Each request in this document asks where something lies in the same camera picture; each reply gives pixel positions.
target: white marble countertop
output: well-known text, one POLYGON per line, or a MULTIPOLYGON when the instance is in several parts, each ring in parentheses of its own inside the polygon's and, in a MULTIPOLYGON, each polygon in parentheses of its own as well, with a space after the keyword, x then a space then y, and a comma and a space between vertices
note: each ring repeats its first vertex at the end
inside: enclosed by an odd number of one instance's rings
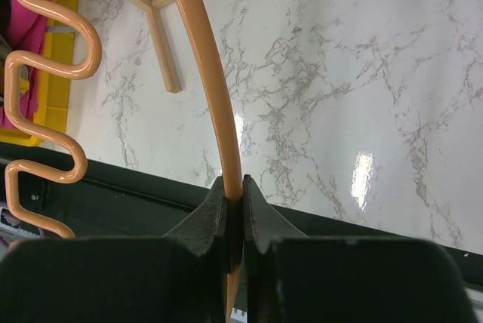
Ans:
MULTIPOLYGON (((205 4, 242 168, 269 202, 483 254, 483 0, 205 4)), ((176 6, 162 13, 179 94, 164 90, 141 11, 79 10, 103 62, 72 83, 68 133, 88 158, 210 186, 217 144, 176 6)))

